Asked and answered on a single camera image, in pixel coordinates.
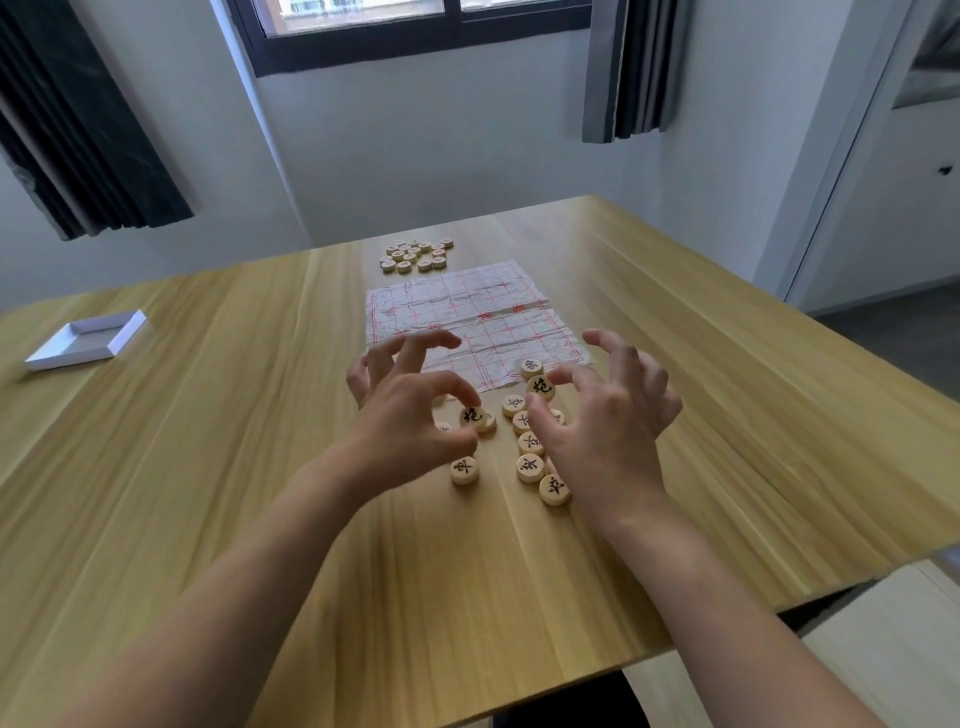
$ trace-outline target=paper chessboard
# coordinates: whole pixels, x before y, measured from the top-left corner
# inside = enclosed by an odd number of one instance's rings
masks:
[[[417,277],[368,293],[368,346],[429,328],[449,328],[463,344],[455,350],[431,350],[423,370],[452,369],[478,392],[520,381],[519,360],[524,357],[539,359],[545,369],[591,361],[513,260]]]

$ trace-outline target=dark curtain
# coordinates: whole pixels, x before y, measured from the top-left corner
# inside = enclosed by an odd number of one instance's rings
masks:
[[[593,0],[586,142],[664,130],[673,119],[693,0]]]
[[[64,239],[193,216],[67,0],[0,0],[0,145]]]

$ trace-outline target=black window frame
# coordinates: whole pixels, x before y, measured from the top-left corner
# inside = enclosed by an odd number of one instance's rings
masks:
[[[227,3],[258,78],[590,27],[590,0],[539,0],[467,12],[460,0],[445,0],[443,14],[267,36],[253,0]]]

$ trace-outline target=left hand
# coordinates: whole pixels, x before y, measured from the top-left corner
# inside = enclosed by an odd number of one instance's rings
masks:
[[[348,464],[358,505],[476,450],[473,427],[440,432],[433,421],[436,397],[449,394],[477,406],[476,390],[453,372],[420,372],[428,349],[456,349],[460,343],[445,329],[397,336],[350,365],[347,387],[360,413],[333,450],[336,460]],[[337,467],[332,460],[330,465]]]

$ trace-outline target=door frame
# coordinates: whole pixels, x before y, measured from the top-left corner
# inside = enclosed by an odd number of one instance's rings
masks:
[[[754,284],[803,308],[941,0],[853,0]]]

